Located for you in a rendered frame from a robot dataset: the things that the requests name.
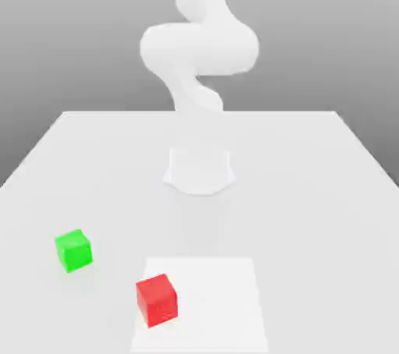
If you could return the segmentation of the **small red cube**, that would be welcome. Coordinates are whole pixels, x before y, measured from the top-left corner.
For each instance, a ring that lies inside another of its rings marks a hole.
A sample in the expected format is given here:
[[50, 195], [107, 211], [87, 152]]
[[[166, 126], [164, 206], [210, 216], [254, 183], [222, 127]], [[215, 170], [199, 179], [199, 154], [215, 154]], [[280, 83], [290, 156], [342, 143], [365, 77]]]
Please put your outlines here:
[[136, 283], [137, 304], [148, 328], [178, 316], [178, 297], [166, 274]]

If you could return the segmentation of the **small green cube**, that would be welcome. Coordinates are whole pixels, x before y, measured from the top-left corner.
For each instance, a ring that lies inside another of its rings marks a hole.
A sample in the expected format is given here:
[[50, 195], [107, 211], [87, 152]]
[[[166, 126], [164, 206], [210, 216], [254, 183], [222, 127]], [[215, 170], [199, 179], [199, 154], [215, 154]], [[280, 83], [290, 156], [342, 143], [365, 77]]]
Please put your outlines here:
[[75, 229], [55, 238], [58, 259], [67, 273], [93, 262], [90, 240], [81, 229]]

